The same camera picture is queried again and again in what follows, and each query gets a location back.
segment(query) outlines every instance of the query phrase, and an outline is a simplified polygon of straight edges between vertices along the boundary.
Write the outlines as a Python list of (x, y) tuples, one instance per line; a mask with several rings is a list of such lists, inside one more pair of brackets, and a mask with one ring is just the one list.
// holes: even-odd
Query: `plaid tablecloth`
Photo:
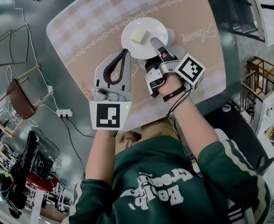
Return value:
[[(195, 103), (225, 89), (222, 48), (208, 0), (76, 0), (48, 24), (47, 35), (88, 100), (97, 66), (122, 48), (123, 29), (139, 17), (161, 21), (169, 33), (170, 50), (179, 58), (190, 53), (206, 67), (205, 78), (191, 94)], [(160, 119), (168, 111), (161, 97), (150, 97), (144, 65), (132, 58), (134, 100), (125, 130)]]

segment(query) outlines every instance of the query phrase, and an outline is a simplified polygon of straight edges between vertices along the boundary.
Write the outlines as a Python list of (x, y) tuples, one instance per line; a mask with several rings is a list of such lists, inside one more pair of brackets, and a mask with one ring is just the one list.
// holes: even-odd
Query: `floor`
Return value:
[[(46, 82), (55, 90), (54, 97), (57, 106), (59, 109), (71, 109), (73, 111), (71, 120), (77, 125), (78, 129), (84, 134), (91, 134), (93, 131), (89, 117), (89, 103), (63, 66), (46, 36), (47, 24), (73, 1), (41, 0), (40, 2), (35, 2), (31, 0), (16, 0), (16, 7), (24, 9), (26, 22), (29, 24), (32, 33), (38, 63), (41, 64), (41, 71)], [(203, 114), (222, 105), (231, 94), (238, 90), (240, 68), (245, 65), (249, 57), (258, 55), (274, 63), (274, 46), (267, 48), (261, 42), (238, 36), (234, 37), (227, 31), (230, 22), (227, 19), (226, 11), (222, 9), (224, 1), (209, 1), (222, 43), (227, 89), (223, 93), (198, 104), (198, 108)], [(22, 19), (22, 11), (14, 9), (14, 0), (0, 0), (0, 36), (10, 29), (17, 29), (23, 26), (24, 22)], [(24, 28), (12, 36), (12, 53), (15, 61), (24, 60), (26, 53), (24, 41), (26, 39), (26, 29)], [(9, 62), (9, 60), (8, 39), (5, 39), (0, 43), (0, 62), (5, 63)], [(34, 66), (34, 56), (31, 45), (29, 45), (28, 61), (26, 64), (12, 65), (13, 77), (18, 77)], [(7, 66), (0, 67), (0, 97), (5, 94), (8, 85), (6, 72)], [(32, 102), (42, 98), (47, 93), (47, 87), (38, 72), (32, 75), (30, 80), (22, 85), (22, 88)], [(49, 98), (46, 104), (56, 110), (52, 98)], [(59, 147), (60, 155), (58, 159), (62, 160), (62, 168), (57, 170), (56, 176), (61, 182), (67, 184), (67, 189), (72, 190), (74, 185), (83, 178), (83, 168), (71, 146), (67, 128), (61, 119), (47, 107), (41, 107), (33, 116), (33, 120), (39, 124), (43, 135)], [(93, 139), (80, 135), (70, 122), (66, 122), (70, 129), (72, 143), (85, 167)], [(32, 127), (26, 121), (22, 129), (24, 132), (19, 130), (18, 136), (25, 143), (28, 131), (30, 129), (34, 130), (35, 127)], [(55, 156), (57, 154), (56, 148), (43, 139), (42, 136), (39, 135), (39, 137), (41, 149), (47, 150), (51, 156)], [(16, 137), (7, 141), (13, 150), (22, 152), (24, 144), (21, 143), (21, 140)]]

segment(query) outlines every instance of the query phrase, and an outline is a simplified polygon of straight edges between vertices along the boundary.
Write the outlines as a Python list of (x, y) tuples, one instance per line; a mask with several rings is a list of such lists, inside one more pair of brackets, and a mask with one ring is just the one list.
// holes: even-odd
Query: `black bracelet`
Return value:
[(180, 94), (181, 92), (184, 92), (186, 90), (186, 88), (182, 85), (181, 87), (179, 87), (177, 90), (175, 90), (174, 92), (170, 93), (169, 95), (166, 95), (163, 97), (163, 101), (166, 102), (167, 100), (169, 100), (170, 98)]

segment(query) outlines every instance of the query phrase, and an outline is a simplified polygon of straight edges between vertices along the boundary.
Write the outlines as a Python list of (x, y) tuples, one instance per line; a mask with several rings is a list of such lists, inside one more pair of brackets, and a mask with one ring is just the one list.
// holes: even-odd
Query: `white plate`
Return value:
[[(144, 28), (149, 33), (143, 41), (143, 44), (133, 42), (131, 36), (137, 28)], [(131, 21), (123, 30), (122, 46), (131, 53), (136, 59), (147, 60), (155, 57), (157, 54), (151, 45), (151, 38), (157, 37), (164, 45), (168, 42), (168, 33), (166, 27), (158, 20), (150, 17), (142, 17)]]

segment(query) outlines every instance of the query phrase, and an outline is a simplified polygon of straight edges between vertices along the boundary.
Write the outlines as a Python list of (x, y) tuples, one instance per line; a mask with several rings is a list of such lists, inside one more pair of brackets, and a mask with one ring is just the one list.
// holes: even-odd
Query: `power strip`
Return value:
[(63, 117), (66, 117), (67, 115), (68, 115), (68, 117), (73, 116), (73, 111), (71, 111), (70, 109), (68, 109), (68, 110), (57, 110), (56, 113), (57, 113), (58, 117), (60, 117), (61, 115)]

